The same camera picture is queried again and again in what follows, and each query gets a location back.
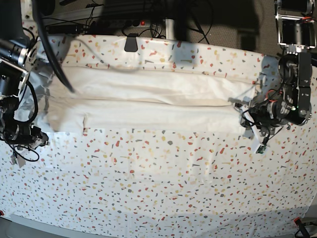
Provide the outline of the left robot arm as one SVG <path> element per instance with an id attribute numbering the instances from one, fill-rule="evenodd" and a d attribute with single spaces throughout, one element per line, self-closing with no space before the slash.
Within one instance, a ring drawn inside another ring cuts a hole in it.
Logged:
<path id="1" fill-rule="evenodd" d="M 281 83 L 270 89 L 262 102 L 235 107 L 241 111 L 241 125 L 250 128 L 266 145 L 276 127 L 305 124 L 311 117 L 312 54 L 316 48 L 314 0 L 275 1 L 278 44 L 283 54 L 278 61 Z"/>

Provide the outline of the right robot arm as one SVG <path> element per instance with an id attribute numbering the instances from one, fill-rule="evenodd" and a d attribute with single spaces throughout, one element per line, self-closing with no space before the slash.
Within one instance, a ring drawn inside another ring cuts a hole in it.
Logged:
<path id="1" fill-rule="evenodd" d="M 43 23 L 42 0 L 2 0 L 0 2 L 0 139 L 12 147 L 34 150 L 46 146 L 48 136 L 33 126 L 38 113 L 38 102 L 30 72 L 36 61 L 40 41 L 48 61 L 60 82 L 74 89 L 53 53 Z M 34 101 L 34 112 L 26 121 L 14 118 L 29 88 Z"/>

